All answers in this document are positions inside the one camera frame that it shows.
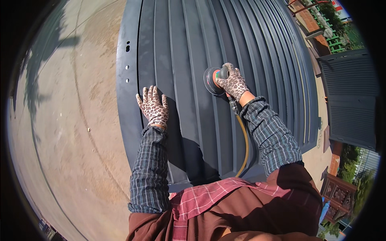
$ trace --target plaid sleeve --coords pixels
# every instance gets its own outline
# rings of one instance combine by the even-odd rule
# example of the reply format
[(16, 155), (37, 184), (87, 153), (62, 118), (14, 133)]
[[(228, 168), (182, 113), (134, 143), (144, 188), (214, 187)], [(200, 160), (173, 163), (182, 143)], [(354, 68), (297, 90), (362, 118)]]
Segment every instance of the plaid sleeve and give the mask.
[(247, 120), (249, 131), (257, 143), (267, 177), (289, 163), (304, 166), (298, 143), (264, 97), (256, 97), (246, 104), (241, 116)]
[(161, 213), (170, 208), (167, 132), (157, 126), (145, 127), (135, 166), (130, 178), (131, 212)]

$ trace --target brown shirt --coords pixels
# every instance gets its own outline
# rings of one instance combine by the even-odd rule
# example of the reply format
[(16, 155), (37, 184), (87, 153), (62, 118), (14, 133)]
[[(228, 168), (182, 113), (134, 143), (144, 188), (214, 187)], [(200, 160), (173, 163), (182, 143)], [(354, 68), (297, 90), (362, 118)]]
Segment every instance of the brown shirt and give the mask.
[[(307, 170), (295, 163), (282, 166), (268, 177), (266, 184), (310, 195), (306, 200), (286, 200), (240, 187), (206, 212), (188, 220), (188, 240), (218, 240), (225, 228), (232, 232), (301, 232), (315, 236), (322, 199)], [(173, 222), (171, 210), (162, 214), (132, 213), (126, 240), (171, 240)]]

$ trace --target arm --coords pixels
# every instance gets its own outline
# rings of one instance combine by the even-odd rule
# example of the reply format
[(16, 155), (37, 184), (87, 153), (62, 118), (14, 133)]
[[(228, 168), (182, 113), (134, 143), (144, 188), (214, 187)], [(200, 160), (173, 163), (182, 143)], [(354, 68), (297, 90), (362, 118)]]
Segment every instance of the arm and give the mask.
[(298, 143), (278, 114), (271, 110), (262, 96), (255, 97), (248, 91), (240, 71), (226, 63), (229, 78), (217, 78), (216, 83), (233, 96), (243, 107), (240, 115), (248, 122), (248, 128), (259, 148), (261, 162), (269, 176), (273, 171), (289, 163), (302, 162)]
[(149, 120), (149, 126), (142, 131), (135, 166), (130, 178), (130, 200), (128, 204), (132, 213), (161, 213), (170, 208), (168, 181), (166, 180), (166, 121), (168, 105), (166, 96), (159, 102), (157, 87), (143, 90), (143, 102), (137, 95), (138, 105)]

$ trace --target leopard print glove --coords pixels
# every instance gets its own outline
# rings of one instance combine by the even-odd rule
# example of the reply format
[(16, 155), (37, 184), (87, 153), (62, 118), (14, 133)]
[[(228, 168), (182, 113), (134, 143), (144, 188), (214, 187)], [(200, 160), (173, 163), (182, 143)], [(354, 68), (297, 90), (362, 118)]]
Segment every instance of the leopard print glove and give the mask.
[(229, 77), (227, 79), (216, 78), (216, 83), (221, 86), (228, 94), (233, 96), (239, 102), (241, 95), (248, 91), (245, 79), (241, 76), (240, 70), (233, 67), (231, 63), (225, 63), (223, 67), (227, 66), (229, 70)]
[(137, 102), (142, 110), (142, 113), (149, 120), (149, 125), (157, 124), (161, 125), (166, 129), (166, 122), (169, 118), (168, 103), (166, 101), (166, 95), (162, 95), (162, 104), (159, 102), (158, 89), (156, 86), (150, 86), (149, 92), (147, 88), (143, 88), (143, 99), (142, 102), (139, 94), (136, 94)]

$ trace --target wooden carved cabinet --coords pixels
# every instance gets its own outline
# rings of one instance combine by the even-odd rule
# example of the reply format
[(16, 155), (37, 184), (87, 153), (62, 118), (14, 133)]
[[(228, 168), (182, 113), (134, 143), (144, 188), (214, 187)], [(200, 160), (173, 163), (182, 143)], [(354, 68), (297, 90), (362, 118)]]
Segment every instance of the wooden carved cabinet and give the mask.
[(347, 217), (352, 211), (356, 190), (355, 185), (327, 174), (320, 192), (324, 197), (324, 204), (330, 201), (330, 207), (324, 218), (335, 224), (343, 217)]

